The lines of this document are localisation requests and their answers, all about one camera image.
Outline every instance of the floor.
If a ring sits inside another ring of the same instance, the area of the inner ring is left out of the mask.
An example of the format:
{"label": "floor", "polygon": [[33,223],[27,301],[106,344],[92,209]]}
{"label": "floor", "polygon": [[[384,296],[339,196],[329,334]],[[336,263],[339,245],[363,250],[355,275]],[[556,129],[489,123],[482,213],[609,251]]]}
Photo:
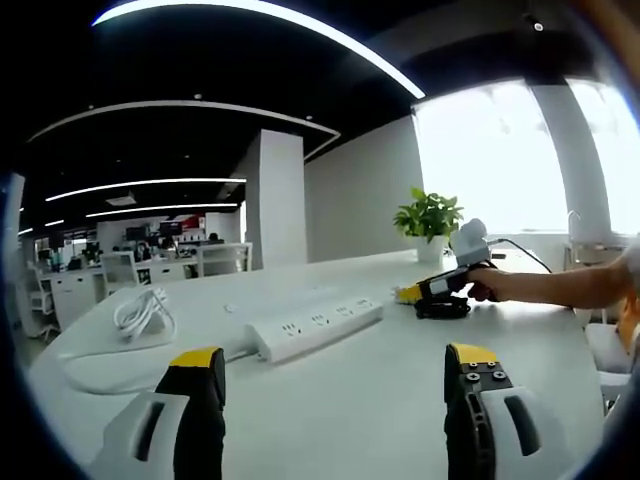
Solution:
{"label": "floor", "polygon": [[[56,334],[52,333],[49,336],[48,343],[51,343],[55,337]],[[13,342],[16,347],[18,361],[25,368],[31,367],[35,359],[38,358],[38,355],[40,355],[48,345],[42,338],[27,337],[19,325],[13,328]]]}

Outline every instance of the white device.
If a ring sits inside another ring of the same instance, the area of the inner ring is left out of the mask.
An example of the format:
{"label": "white device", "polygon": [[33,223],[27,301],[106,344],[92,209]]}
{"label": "white device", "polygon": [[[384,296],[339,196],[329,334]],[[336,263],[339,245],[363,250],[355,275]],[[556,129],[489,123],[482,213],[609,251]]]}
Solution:
{"label": "white device", "polygon": [[525,387],[480,392],[495,445],[496,480],[558,478],[573,462],[562,425]]}
{"label": "white device", "polygon": [[359,297],[245,328],[258,354],[269,363],[277,363],[316,350],[381,318],[381,304]]}
{"label": "white device", "polygon": [[177,432],[188,401],[184,395],[139,394],[105,428],[104,446],[88,468],[91,477],[175,478]]}
{"label": "white device", "polygon": [[487,227],[477,218],[451,232],[451,249],[459,267],[468,267],[491,258],[489,246],[484,239],[486,236]]}

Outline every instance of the power strip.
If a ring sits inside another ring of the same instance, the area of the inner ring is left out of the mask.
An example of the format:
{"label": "power strip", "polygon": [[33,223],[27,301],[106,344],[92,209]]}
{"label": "power strip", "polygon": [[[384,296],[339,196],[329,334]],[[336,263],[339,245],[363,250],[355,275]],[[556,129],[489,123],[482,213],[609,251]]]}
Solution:
{"label": "power strip", "polygon": [[249,341],[269,363],[316,350],[382,318],[382,305],[353,298],[287,315],[278,321],[246,326]]}

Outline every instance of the white flower pot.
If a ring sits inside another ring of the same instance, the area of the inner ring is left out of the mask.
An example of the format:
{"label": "white flower pot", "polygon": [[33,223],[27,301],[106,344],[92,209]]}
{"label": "white flower pot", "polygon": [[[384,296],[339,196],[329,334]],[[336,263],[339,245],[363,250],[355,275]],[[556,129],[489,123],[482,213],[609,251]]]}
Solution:
{"label": "white flower pot", "polygon": [[439,265],[444,256],[444,247],[447,244],[447,237],[439,235],[433,237],[430,242],[427,237],[414,237],[416,249],[418,250],[418,262]]}

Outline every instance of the green leaves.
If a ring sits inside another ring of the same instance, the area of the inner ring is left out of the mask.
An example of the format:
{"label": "green leaves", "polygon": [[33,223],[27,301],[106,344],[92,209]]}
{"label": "green leaves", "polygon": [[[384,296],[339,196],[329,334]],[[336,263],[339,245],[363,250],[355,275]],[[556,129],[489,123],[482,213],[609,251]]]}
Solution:
{"label": "green leaves", "polygon": [[427,237],[428,241],[437,235],[450,235],[459,228],[460,213],[458,197],[446,198],[437,193],[425,193],[419,188],[411,188],[411,205],[400,205],[400,211],[393,217],[398,231],[408,237]]}
{"label": "green leaves", "polygon": [[416,187],[411,187],[411,196],[416,200],[426,200],[427,195],[422,190]]}

